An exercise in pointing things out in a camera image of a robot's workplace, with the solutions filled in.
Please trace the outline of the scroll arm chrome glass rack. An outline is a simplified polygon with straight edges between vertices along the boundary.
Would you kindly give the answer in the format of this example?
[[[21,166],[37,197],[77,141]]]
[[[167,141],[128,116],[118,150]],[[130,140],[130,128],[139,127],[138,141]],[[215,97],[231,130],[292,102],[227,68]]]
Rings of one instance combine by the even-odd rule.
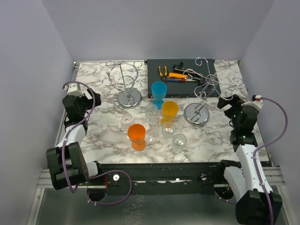
[[[197,98],[201,99],[201,101],[200,103],[189,104],[188,106],[186,106],[183,112],[183,116],[186,122],[192,126],[197,126],[197,127],[201,127],[205,125],[210,118],[210,113],[206,107],[206,104],[208,98],[210,98],[214,92],[217,93],[218,97],[220,97],[225,101],[229,101],[233,99],[233,94],[231,94],[230,92],[226,91],[225,94],[222,95],[221,92],[217,90],[217,86],[223,84],[222,82],[220,82],[221,75],[223,75],[223,73],[225,73],[227,70],[231,68],[230,62],[227,60],[221,60],[218,63],[219,66],[226,67],[226,69],[220,74],[217,74],[216,72],[212,73],[210,71],[209,62],[206,58],[198,57],[195,59],[195,64],[199,67],[204,62],[206,63],[207,66],[208,75],[204,76],[200,73],[196,73],[197,75],[199,75],[201,78],[204,79],[204,84],[199,85],[194,89],[194,95]]]

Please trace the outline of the ribbed clear wine glass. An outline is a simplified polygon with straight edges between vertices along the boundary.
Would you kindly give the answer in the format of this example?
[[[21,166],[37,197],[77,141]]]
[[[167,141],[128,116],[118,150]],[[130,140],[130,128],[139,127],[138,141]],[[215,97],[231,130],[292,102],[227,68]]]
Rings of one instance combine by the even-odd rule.
[[[172,151],[178,153],[184,150],[186,144],[187,144],[187,138],[185,135],[175,134],[172,139]]]

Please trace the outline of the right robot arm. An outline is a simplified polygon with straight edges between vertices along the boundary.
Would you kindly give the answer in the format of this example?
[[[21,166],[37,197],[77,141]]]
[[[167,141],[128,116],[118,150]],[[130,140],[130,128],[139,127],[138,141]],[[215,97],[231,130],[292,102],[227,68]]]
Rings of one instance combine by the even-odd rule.
[[[253,133],[263,98],[253,96],[244,102],[238,95],[220,97],[218,108],[230,105],[225,116],[230,119],[230,142],[241,166],[223,161],[224,167],[216,171],[218,182],[228,183],[236,199],[235,216],[242,225],[273,225],[282,207],[282,198],[275,194],[264,174],[259,159],[260,147]]]

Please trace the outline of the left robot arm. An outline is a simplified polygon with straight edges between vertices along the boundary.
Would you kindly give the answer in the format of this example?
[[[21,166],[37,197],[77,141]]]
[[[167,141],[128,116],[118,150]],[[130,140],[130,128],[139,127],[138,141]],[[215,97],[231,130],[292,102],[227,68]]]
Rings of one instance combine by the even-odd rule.
[[[103,182],[104,174],[98,161],[87,163],[80,143],[87,134],[88,123],[84,119],[87,111],[101,105],[100,94],[88,89],[92,96],[67,94],[62,103],[66,110],[65,135],[61,142],[46,152],[52,185],[56,190],[90,181],[93,185]]]

